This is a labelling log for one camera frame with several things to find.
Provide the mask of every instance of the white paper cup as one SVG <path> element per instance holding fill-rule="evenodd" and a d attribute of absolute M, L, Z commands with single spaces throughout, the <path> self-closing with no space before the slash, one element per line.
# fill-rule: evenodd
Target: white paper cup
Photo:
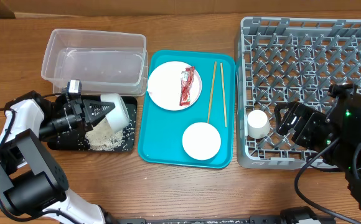
<path fill-rule="evenodd" d="M 122 97 L 117 93 L 102 94 L 100 101 L 111 102 L 115 104 L 115 108 L 106 114 L 108 124 L 114 133 L 121 131 L 129 124 L 129 115 L 126 110 L 125 103 Z"/>
<path fill-rule="evenodd" d="M 248 135 L 260 139 L 268 135 L 270 124 L 268 117 L 262 110 L 253 110 L 247 116 Z"/>

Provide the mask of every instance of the turquoise plastic tray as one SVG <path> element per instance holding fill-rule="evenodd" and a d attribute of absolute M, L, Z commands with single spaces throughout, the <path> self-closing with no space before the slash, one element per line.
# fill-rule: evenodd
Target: turquoise plastic tray
<path fill-rule="evenodd" d="M 158 107 L 145 94 L 141 132 L 139 135 L 139 155 L 148 162 L 181 166 L 208 167 L 221 169 L 229 165 L 233 156 L 233 129 L 235 113 L 236 70 L 233 59 L 224 54 L 160 50 L 151 59 L 151 72 L 159 65 L 179 61 L 195 66 L 202 80 L 199 99 L 187 109 L 168 111 Z M 215 87 L 212 97 L 210 124 L 218 130 L 222 144 L 217 155 L 206 161 L 198 161 L 186 154 L 182 147 L 183 132 L 191 124 L 207 122 L 212 72 L 217 62 Z M 223 63 L 223 79 L 227 107 L 227 124 L 223 117 L 222 81 L 220 63 Z"/>

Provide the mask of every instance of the gray dish rack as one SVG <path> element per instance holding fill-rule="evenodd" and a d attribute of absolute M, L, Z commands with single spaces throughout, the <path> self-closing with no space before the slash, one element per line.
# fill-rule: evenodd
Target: gray dish rack
<path fill-rule="evenodd" d="M 298 169 L 314 151 L 274 130 L 274 106 L 299 101 L 323 113 L 331 83 L 361 93 L 361 20 L 246 17 L 237 37 L 237 160 L 242 167 Z M 247 133 L 247 116 L 263 110 L 271 123 L 263 139 Z M 321 159 L 313 163 L 329 167 Z"/>

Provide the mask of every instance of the wooden table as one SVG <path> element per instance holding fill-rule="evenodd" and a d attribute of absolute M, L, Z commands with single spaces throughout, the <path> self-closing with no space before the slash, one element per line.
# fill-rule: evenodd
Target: wooden table
<path fill-rule="evenodd" d="M 218 52 L 234 56 L 234 41 L 245 16 L 351 18 L 361 12 L 290 12 L 194 16 L 79 17 L 0 20 L 0 107 L 36 90 L 52 92 L 40 77 L 42 59 L 55 28 L 108 30 L 144 34 L 149 57 L 161 49 Z M 138 130 L 143 97 L 138 99 Z M 5 117 L 0 113 L 0 133 Z M 245 169 L 233 159 L 222 170 L 144 162 L 132 153 L 50 151 L 65 171 L 70 187 L 117 218 L 222 218 L 279 214 L 306 205 L 294 192 L 293 170 Z M 357 202 L 343 174 L 309 170 L 300 188 L 313 201 L 361 221 Z M 0 211 L 0 223 L 14 223 Z M 32 223 L 55 223 L 36 220 Z"/>

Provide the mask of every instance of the wood grain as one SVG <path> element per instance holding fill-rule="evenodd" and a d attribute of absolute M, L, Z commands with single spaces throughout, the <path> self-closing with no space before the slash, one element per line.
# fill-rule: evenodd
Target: wood grain
<path fill-rule="evenodd" d="M 240 20 L 257 14 L 195 16 L 78 17 L 0 20 L 0 107 L 28 91 L 52 92 L 40 77 L 50 33 L 56 28 L 144 34 L 149 57 L 161 49 L 218 52 L 233 56 Z M 360 18 L 361 12 L 261 13 L 260 16 Z M 143 98 L 138 98 L 139 134 Z M 0 113 L 0 133 L 5 117 Z M 138 150 L 125 154 L 50 151 L 70 187 L 118 218 L 220 218 L 279 214 L 306 205 L 293 189 L 296 171 L 244 169 L 233 159 L 222 170 L 149 164 Z M 313 201 L 361 221 L 343 174 L 309 170 L 302 191 Z M 0 223 L 14 223 L 0 212 Z M 55 223 L 36 220 L 31 223 Z"/>
<path fill-rule="evenodd" d="M 361 0 L 0 0 L 16 14 L 153 16 L 244 12 L 361 11 Z"/>

